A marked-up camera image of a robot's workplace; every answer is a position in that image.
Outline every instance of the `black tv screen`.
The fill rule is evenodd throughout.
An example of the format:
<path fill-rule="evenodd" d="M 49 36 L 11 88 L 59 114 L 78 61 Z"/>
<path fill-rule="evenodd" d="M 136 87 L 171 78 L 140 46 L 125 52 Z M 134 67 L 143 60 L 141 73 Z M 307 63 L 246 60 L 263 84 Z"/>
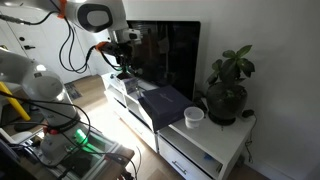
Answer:
<path fill-rule="evenodd" d="M 192 100 L 200 22 L 196 21 L 128 21 L 140 30 L 142 43 L 132 52 L 134 74 L 159 87 L 172 85 Z"/>

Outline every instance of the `wooden floor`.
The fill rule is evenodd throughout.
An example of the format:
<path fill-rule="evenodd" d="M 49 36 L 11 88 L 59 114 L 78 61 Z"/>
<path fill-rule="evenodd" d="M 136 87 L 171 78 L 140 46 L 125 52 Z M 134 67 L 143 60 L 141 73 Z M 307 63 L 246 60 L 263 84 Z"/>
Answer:
<path fill-rule="evenodd" d="M 91 119 L 94 127 L 102 131 L 107 137 L 114 139 L 135 151 L 133 162 L 138 168 L 139 150 L 141 151 L 141 166 L 138 172 L 139 180 L 179 180 L 183 179 L 160 155 L 155 153 L 140 140 L 111 110 L 104 95 L 104 85 L 100 76 L 92 76 L 74 82 L 81 98 L 73 102 L 82 107 Z M 134 173 L 132 165 L 128 165 L 129 172 Z M 248 166 L 234 168 L 229 180 L 266 180 L 267 178 Z"/>

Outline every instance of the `black plant pot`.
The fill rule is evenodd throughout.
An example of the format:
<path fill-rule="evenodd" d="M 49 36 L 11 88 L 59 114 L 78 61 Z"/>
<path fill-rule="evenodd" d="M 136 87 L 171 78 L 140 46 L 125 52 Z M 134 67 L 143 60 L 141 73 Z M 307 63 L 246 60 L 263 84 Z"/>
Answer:
<path fill-rule="evenodd" d="M 235 122 L 247 102 L 247 91 L 243 86 L 225 86 L 223 83 L 211 85 L 207 91 L 207 105 L 210 119 L 227 126 Z"/>

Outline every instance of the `tv stand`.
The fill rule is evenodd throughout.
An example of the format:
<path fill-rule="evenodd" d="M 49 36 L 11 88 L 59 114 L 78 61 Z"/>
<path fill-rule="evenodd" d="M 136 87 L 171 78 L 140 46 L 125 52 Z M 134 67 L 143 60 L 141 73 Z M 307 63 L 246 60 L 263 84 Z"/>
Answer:
<path fill-rule="evenodd" d="M 254 125 L 253 116 L 236 118 L 235 123 L 223 128 L 207 116 L 199 128 L 192 130 L 182 119 L 155 132 L 152 120 L 139 104 L 137 92 L 124 93 L 110 75 L 103 75 L 102 79 L 114 111 L 182 177 L 187 180 L 227 179 Z M 142 80 L 138 83 L 145 90 L 157 88 Z"/>

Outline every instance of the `yellow cable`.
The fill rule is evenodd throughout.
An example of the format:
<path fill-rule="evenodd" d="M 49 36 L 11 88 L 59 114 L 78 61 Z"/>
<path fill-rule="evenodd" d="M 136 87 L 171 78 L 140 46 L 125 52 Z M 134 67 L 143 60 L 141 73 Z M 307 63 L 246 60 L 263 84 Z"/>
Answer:
<path fill-rule="evenodd" d="M 12 95 L 10 90 L 7 88 L 7 86 L 3 82 L 0 82 L 0 91 Z M 26 113 L 26 111 L 22 108 L 22 106 L 16 99 L 9 98 L 9 97 L 7 97 L 7 99 L 24 120 L 29 121 L 31 119 L 30 116 Z"/>

